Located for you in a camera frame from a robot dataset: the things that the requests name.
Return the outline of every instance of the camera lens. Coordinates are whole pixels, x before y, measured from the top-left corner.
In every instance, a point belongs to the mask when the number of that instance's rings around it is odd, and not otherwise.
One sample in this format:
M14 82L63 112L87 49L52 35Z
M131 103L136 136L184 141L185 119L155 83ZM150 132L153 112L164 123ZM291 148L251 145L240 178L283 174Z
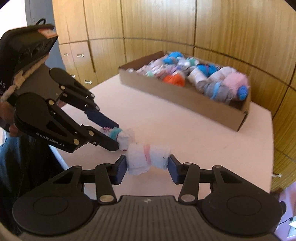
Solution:
M49 41L49 42L44 46L44 50L48 50L48 49L50 48L51 44L52 44L52 40Z
M19 62L22 62L28 55L29 55L30 50L26 49L22 54L20 55Z
M32 51L32 57L36 55L42 49L43 43L38 44Z

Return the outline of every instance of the cabinet door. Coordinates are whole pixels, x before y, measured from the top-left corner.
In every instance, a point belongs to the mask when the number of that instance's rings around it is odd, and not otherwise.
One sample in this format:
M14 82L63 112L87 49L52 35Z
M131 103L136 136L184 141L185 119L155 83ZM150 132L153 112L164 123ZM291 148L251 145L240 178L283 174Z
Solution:
M70 48L70 44L61 44L59 45L59 50L62 55L62 60L64 63L64 66L66 68L66 71L72 75L73 78L75 78L77 81L79 80L79 75L73 60L72 51Z
M91 62L89 46L87 42L70 43L73 60L80 78L80 83L87 89L98 84L96 74Z
M123 39L91 40L91 52L98 82L118 74L118 67L125 64Z
M52 0L59 43L87 40L83 0Z

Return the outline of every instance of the rolled sock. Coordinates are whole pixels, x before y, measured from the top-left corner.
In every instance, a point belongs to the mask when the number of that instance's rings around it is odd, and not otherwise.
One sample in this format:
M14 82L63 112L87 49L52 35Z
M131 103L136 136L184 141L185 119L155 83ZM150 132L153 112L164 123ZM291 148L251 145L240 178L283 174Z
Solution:
M234 96L236 96L239 87L243 85L248 87L248 78L246 75L239 72L231 73L225 78L223 84L231 90Z
M144 152L144 144L131 143L126 153L128 173L140 175L149 171L151 163L147 162Z
M181 87L185 86L185 78L183 78L183 76L178 73L175 75L167 75L165 78L163 78L163 82Z
M191 72L192 72L193 70L195 70L195 69L196 69L196 66L191 66L191 67L188 69L188 73L191 74Z
M195 68L188 76L189 82L192 83L193 85L196 85L197 82L206 80L206 79L207 77L198 68Z
M167 58L165 58L163 60L163 62L165 64L177 64L178 63L178 60L175 58L175 57L172 57L172 56L168 56Z
M109 128L104 127L99 130L101 133L109 136L111 139L115 140L119 144L119 150L126 151L129 145L135 141L135 134L132 129L127 129L123 131L120 128Z
M234 69L232 67L229 67L229 66L226 66L226 67L221 68L217 72L213 73L210 76L210 79L212 81L217 81L217 82L218 81L223 81L228 75L230 75L232 73L235 73L235 72L237 72L236 69Z
M197 66L197 68L208 78L213 73L217 72L219 70L219 66L216 66L214 64L200 64Z
M150 146L151 165L160 169L168 168L168 157L170 155L169 146Z
M167 58L167 57L168 57L168 55L166 54L165 56L163 56L163 57L161 57L161 58L155 60L153 63L151 63L151 66L152 66L152 67L156 67L156 66L161 66L161 65L163 65L163 60L164 60L165 58Z
M127 129L120 132L116 140L119 144L119 150L126 151L129 145L135 142L135 133L132 129Z
M200 62L196 59L196 58L187 58L186 60L188 60L190 62L190 65L191 66L195 66L195 65L198 65L200 64Z
M167 74L173 74L176 70L177 70L177 66L174 64L165 66L165 71L167 72Z
M229 102L234 98L231 90L224 85L223 82L211 82L206 84L204 89L204 95L217 102L229 104Z
M147 71L147 73L145 75L148 77L154 77L154 74L151 70Z
M168 55L169 57L174 57L174 58L178 58L178 57L183 57L183 54L181 54L180 52L172 52Z
M219 72L222 72L222 74L227 77L228 75L232 74L232 73L236 73L237 70L235 68L232 68L232 67L229 67L229 66L226 66L226 67L223 67L221 69L218 70Z
M206 80L201 80L195 84L197 91L201 94L205 92L205 86L211 83L212 81L208 78Z
M176 74L180 74L184 79L186 78L186 75L185 75L184 72L181 71L181 70L176 70L172 75L174 76L174 75L176 75Z
M186 68L189 68L191 67L191 63L189 60L186 60L185 58L177 58L179 60L178 64L177 65L180 65L180 66L184 66Z
M187 68L187 67L185 67L185 66L180 66L180 65L177 65L177 66L176 66L176 70L177 70L177 71L178 71L178 70L182 71L186 76L189 75L189 71L190 71L189 68Z

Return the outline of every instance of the orange sock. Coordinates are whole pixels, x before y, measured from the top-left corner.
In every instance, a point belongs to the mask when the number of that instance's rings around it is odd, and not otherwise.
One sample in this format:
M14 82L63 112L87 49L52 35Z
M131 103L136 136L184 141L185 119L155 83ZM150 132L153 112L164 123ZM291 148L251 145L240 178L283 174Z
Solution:
M163 78L163 82L166 82L172 85L181 86L181 87L185 86L185 79L180 74L167 75L166 77Z

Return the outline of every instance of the table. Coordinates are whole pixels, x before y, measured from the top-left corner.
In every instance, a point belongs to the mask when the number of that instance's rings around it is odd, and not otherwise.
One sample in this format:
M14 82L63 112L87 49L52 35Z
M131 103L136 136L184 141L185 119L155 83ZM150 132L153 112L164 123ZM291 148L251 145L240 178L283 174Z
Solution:
M235 132L200 114L156 96L124 86L119 75L94 87L95 102L102 113L119 123L123 129L132 128L139 143L170 145L181 163L192 162L202 169L222 165L251 183L269 192L273 170L273 129L271 113L251 103L250 114L239 132ZM81 110L70 105L63 110L80 125L100 127ZM51 147L64 167L81 165L94 169L102 163L115 163L123 151L109 152L90 143L73 154ZM139 176L126 173L122 184L113 186L117 198L121 195L174 195L181 185L175 185L168 171L151 167ZM95 199L94 184L85 185L85 193ZM199 199L210 193L209 184L200 184Z

